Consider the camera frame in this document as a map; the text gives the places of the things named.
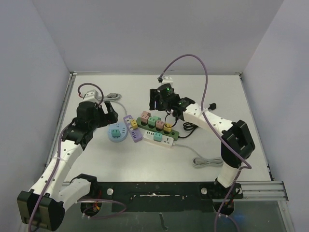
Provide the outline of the round blue power strip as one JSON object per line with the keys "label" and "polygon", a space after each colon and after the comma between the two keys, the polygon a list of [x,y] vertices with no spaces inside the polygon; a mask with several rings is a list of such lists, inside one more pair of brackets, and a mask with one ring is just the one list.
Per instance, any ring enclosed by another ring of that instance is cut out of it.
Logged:
{"label": "round blue power strip", "polygon": [[108,138],[114,143],[120,143],[125,140],[127,134],[128,131],[124,122],[118,122],[108,126]]}

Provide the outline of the yellow plug adapter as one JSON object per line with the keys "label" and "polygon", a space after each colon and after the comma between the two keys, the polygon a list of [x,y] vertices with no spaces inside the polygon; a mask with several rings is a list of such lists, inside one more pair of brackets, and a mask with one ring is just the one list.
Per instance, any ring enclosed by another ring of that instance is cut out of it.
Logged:
{"label": "yellow plug adapter", "polygon": [[172,125],[169,124],[169,123],[164,123],[163,130],[164,130],[164,132],[171,133]]}
{"label": "yellow plug adapter", "polygon": [[138,124],[136,122],[136,120],[132,119],[131,120],[131,127],[133,130],[136,130],[138,128]]}

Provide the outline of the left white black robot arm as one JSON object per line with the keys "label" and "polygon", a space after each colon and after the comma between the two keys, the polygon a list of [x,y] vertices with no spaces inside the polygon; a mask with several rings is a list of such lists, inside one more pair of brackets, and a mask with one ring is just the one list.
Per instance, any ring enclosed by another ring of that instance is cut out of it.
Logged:
{"label": "left white black robot arm", "polygon": [[62,184],[78,157],[92,140],[96,129],[118,121],[118,114],[109,101],[107,112],[100,103],[79,103],[76,117],[60,133],[57,152],[37,182],[17,197],[21,220],[33,227],[55,231],[61,225],[65,212],[80,198],[98,196],[95,176],[80,174],[65,189]]}

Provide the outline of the white power strip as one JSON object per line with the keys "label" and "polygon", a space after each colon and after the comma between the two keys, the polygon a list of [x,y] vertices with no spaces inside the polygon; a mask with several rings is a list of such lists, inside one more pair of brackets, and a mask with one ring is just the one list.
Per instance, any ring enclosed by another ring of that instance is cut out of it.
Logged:
{"label": "white power strip", "polygon": [[158,132],[152,132],[149,130],[145,131],[143,139],[146,142],[166,148],[171,148],[174,144],[174,139],[172,137],[160,134]]}

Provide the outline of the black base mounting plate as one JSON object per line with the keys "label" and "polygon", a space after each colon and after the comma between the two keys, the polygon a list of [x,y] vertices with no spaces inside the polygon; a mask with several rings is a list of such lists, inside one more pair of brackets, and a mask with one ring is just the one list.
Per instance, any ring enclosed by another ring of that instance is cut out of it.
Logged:
{"label": "black base mounting plate", "polygon": [[223,210],[231,213],[234,200],[243,199],[242,187],[224,188],[217,182],[99,182],[84,196],[81,210],[95,215],[104,203],[112,212],[213,212],[226,201]]}

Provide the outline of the green plug adapter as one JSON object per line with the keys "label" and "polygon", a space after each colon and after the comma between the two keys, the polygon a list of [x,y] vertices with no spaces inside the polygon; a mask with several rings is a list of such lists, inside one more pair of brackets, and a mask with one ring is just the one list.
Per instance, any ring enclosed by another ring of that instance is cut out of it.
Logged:
{"label": "green plug adapter", "polygon": [[148,118],[148,125],[155,127],[158,120],[161,120],[158,116],[150,116]]}

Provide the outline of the pink plug adapter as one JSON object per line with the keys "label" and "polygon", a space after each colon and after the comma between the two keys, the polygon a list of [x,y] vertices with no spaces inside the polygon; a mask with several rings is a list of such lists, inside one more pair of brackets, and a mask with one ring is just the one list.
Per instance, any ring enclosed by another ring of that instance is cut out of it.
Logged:
{"label": "pink plug adapter", "polygon": [[142,123],[148,123],[148,119],[151,117],[151,113],[147,112],[147,111],[143,111],[141,116],[140,116],[140,120]]}
{"label": "pink plug adapter", "polygon": [[164,128],[164,121],[161,121],[161,120],[157,120],[156,121],[156,124],[155,124],[155,127],[159,130],[162,130]]}

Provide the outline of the green power strip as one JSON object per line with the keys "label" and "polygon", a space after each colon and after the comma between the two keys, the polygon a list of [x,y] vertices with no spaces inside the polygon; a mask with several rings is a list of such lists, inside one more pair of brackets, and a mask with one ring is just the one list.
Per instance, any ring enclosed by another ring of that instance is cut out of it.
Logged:
{"label": "green power strip", "polygon": [[140,117],[136,119],[138,127],[151,132],[158,132],[162,135],[173,138],[175,141],[179,139],[179,132],[176,130],[171,130],[171,132],[166,132],[164,130],[157,129],[156,127],[151,128],[148,124],[142,123]]}

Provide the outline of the aluminium rail frame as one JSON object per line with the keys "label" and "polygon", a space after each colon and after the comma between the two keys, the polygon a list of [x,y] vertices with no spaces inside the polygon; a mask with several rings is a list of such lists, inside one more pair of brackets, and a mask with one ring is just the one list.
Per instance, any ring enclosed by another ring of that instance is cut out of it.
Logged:
{"label": "aluminium rail frame", "polygon": [[[283,183],[271,181],[266,158],[253,125],[245,93],[236,75],[178,75],[176,87],[199,102],[205,82],[211,101],[217,103],[216,112],[231,119],[240,117],[247,120],[256,149],[249,158],[251,170],[244,171],[238,178],[243,199],[257,201],[285,200]],[[62,108],[59,126],[64,128],[76,116],[81,99],[77,88],[82,83],[91,83],[82,92],[101,87],[104,93],[121,94],[117,104],[119,121],[125,112],[136,116],[148,107],[149,90],[157,87],[154,75],[75,75],[68,88],[68,95]],[[66,176],[62,189],[65,189],[81,173],[95,176],[98,182],[212,182],[219,174],[219,168],[194,168],[189,161],[189,146],[175,142],[171,148],[141,141],[125,139],[114,143],[108,139],[106,127],[98,129],[84,152],[73,164]]]}

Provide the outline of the purple power strip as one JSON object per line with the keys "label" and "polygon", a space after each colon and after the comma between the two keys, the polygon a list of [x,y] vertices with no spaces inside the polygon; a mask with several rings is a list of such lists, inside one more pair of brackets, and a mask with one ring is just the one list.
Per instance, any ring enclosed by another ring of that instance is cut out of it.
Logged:
{"label": "purple power strip", "polygon": [[135,143],[141,141],[143,139],[142,133],[140,132],[139,128],[133,130],[131,127],[131,120],[134,119],[131,115],[127,115],[123,118],[128,133],[131,135],[131,138]]}

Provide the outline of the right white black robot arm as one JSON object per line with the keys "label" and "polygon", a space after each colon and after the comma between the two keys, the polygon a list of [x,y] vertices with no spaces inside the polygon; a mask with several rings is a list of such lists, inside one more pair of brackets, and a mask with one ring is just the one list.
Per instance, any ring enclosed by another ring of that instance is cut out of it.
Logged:
{"label": "right white black robot arm", "polygon": [[255,150],[255,143],[244,121],[224,119],[208,109],[203,109],[188,97],[181,98],[169,83],[150,89],[149,109],[166,111],[176,119],[211,130],[220,139],[223,166],[215,185],[215,192],[219,197],[225,198],[231,194],[232,184],[243,164],[247,169],[251,169],[246,159]]}

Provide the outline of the teal plug adapter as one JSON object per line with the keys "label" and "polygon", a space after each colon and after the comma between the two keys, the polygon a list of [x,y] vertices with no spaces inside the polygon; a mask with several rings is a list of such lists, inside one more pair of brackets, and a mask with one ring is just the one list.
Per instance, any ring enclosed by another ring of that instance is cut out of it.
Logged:
{"label": "teal plug adapter", "polygon": [[121,136],[121,132],[119,129],[112,129],[111,130],[112,138],[119,138]]}
{"label": "teal plug adapter", "polygon": [[153,140],[156,142],[161,142],[163,139],[162,134],[155,132],[153,135]]}

